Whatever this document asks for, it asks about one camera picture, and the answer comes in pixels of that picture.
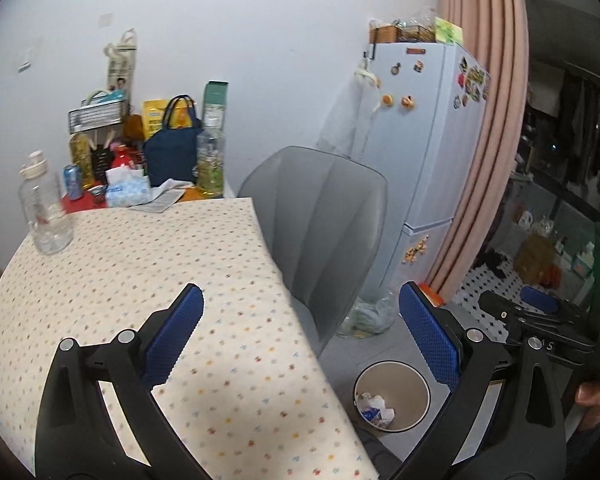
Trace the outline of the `person's right hand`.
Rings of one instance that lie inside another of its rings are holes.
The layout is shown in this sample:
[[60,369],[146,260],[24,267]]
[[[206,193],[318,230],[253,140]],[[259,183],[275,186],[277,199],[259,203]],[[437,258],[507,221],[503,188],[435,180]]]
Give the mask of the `person's right hand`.
[[584,409],[579,431],[588,431],[600,424],[600,384],[584,382],[580,385],[576,393],[576,404]]

